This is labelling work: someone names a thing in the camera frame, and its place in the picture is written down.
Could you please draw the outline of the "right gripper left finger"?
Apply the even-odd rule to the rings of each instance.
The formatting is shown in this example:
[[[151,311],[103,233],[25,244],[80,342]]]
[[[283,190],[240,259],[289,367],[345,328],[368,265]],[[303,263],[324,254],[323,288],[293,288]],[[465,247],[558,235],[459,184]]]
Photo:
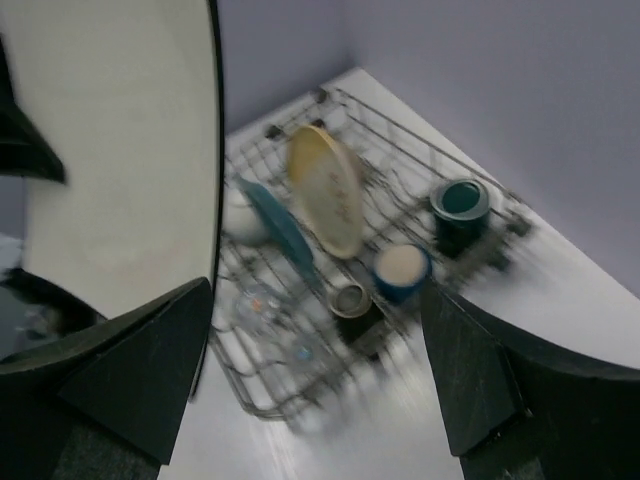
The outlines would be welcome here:
[[[157,478],[171,460],[212,309],[201,277],[2,359],[2,478]]]

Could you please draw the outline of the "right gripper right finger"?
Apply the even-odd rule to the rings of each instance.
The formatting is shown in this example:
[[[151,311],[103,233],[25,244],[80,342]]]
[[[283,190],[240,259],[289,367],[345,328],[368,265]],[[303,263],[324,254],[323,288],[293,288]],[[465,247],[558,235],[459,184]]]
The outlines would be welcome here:
[[[639,372],[555,345],[438,284],[421,323],[467,479],[636,479]]]

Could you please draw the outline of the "cream yellow plate leaf motif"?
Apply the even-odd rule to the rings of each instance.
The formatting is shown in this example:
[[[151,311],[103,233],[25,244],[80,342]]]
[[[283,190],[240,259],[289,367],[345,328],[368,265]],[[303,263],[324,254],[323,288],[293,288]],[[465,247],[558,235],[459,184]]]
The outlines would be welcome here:
[[[287,144],[286,171],[294,198],[319,244],[351,259],[364,236],[362,161],[325,129],[304,125]]]

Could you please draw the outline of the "clear glass mug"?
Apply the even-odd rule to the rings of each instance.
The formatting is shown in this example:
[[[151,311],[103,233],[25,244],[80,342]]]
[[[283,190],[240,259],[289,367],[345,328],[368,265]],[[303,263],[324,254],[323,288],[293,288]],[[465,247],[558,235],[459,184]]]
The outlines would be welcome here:
[[[226,286],[220,301],[224,319],[260,343],[279,343],[286,330],[289,300],[264,283],[246,287]]]

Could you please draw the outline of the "white square plate black rim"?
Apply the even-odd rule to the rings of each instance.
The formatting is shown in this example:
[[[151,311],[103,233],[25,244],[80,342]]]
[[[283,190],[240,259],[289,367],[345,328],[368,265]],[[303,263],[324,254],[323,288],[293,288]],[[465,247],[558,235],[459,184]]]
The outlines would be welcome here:
[[[5,1],[1,30],[17,103],[65,170],[27,184],[22,268],[104,318],[2,375],[94,350],[179,298],[203,337],[223,194],[214,3]]]

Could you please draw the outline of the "teal scalloped plate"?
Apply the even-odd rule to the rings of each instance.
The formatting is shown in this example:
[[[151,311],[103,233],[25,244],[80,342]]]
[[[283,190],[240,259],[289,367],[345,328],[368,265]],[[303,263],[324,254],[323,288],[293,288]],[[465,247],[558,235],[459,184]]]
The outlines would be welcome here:
[[[272,240],[300,277],[314,290],[323,290],[312,250],[291,213],[263,185],[236,175],[235,184],[248,199]]]

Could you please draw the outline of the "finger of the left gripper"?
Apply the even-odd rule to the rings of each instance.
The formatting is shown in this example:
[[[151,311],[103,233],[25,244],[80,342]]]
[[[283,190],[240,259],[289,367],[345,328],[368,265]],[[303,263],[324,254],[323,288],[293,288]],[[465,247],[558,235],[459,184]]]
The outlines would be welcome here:
[[[1,44],[1,175],[66,182],[62,161],[14,96],[4,44]]]

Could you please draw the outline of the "dark blue mug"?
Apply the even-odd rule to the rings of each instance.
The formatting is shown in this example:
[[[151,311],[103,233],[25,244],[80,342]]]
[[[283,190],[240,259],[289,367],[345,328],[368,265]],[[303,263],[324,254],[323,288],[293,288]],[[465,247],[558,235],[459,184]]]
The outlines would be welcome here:
[[[432,271],[430,255],[414,244],[391,245],[372,264],[374,284],[391,304],[401,304],[414,295]]]

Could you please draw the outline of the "white bowl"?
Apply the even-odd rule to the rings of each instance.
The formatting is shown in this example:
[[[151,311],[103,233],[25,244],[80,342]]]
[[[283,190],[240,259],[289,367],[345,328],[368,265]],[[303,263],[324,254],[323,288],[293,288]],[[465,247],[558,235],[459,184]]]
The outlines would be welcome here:
[[[247,197],[235,187],[224,200],[223,230],[233,241],[258,246],[269,240],[269,233]]]

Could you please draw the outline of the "brown mug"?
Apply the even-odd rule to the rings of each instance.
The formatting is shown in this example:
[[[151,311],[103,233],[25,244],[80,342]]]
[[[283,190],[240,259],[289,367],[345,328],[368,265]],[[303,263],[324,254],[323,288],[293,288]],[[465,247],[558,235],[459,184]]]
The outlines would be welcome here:
[[[330,294],[328,306],[342,342],[369,361],[379,361],[386,317],[369,291],[357,282],[343,283]]]

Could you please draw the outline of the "clear drinking glass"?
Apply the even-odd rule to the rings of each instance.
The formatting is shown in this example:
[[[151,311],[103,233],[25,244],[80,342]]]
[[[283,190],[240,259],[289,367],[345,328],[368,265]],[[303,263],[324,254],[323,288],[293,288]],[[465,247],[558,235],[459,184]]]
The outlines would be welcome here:
[[[272,343],[273,355],[294,375],[312,375],[324,370],[327,354],[322,342],[303,332],[285,332]]]

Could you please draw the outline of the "teal green mug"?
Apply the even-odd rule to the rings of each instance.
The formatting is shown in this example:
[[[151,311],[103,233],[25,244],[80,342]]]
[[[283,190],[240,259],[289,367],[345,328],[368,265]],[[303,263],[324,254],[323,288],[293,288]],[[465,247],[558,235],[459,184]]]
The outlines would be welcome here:
[[[440,184],[429,196],[436,248],[455,259],[478,242],[489,228],[491,199],[486,186],[457,178]]]

